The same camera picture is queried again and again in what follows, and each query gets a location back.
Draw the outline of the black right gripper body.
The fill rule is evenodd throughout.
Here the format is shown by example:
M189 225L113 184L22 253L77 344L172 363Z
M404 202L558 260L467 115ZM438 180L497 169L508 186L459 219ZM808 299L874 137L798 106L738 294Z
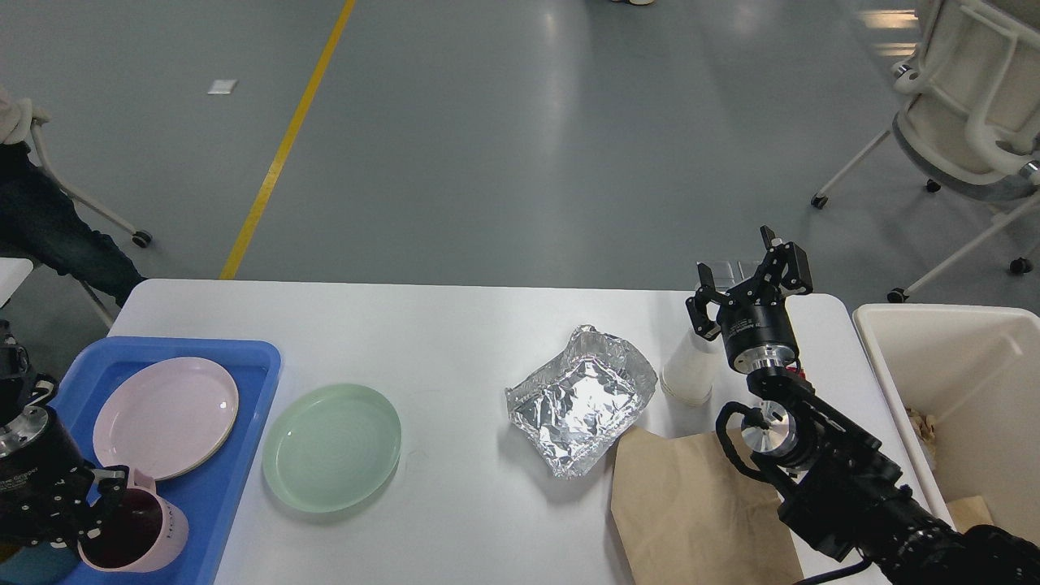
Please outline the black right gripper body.
M743 375L788 367L800 359L785 299L727 301L718 308L728 366Z

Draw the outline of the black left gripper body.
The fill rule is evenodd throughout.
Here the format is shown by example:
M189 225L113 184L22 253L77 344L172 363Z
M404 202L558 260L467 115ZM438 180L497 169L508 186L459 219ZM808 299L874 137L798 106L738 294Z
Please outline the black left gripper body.
M74 475L83 457L56 412L29 406L2 427L1 523L76 529Z

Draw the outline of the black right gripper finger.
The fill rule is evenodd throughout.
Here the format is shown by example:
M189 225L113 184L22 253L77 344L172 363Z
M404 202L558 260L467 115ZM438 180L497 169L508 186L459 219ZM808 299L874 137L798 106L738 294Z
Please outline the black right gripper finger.
M697 275L700 284L694 295L686 300L687 313L694 333L703 340L713 341L722 329L721 323L709 315L709 305L717 305L717 317L721 317L725 311L735 309L736 300L728 292L721 292L717 288L713 270L708 264L698 262Z
M762 226L765 256L750 279L747 296L757 304L780 305L788 297L814 292L808 255L796 243L783 240Z

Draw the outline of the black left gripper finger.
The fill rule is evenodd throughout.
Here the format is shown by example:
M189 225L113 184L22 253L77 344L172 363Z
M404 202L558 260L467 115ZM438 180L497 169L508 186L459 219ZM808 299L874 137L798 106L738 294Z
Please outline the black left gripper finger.
M1 523L1 540L18 546L49 546L75 549L78 531L69 526L36 525L36 523Z
M74 477L78 481L73 495L76 540L82 549L87 549L99 544L103 536L118 528L131 469L126 464L82 464Z

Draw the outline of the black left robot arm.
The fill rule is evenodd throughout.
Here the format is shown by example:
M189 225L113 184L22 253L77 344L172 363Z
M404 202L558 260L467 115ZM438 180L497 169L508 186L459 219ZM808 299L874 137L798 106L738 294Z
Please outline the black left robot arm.
M2 541L77 548L106 528L126 493L125 464L97 466L83 456L50 401L55 378L31 366L2 322Z

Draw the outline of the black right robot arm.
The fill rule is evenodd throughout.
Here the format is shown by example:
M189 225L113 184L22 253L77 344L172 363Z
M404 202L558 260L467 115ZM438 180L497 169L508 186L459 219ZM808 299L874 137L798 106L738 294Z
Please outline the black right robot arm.
M697 266L687 298L692 331L723 340L728 366L740 373L757 404L728 402L714 422L718 444L744 477L781 497L778 518L810 548L835 561L858 552L846 569L813 575L810 584L877 567L892 584L1036 584L1038 548L997 526L958 532L926 511L902 470L869 431L822 400L804 378L785 301L813 291L808 257L796 243L761 227L765 256L727 290Z

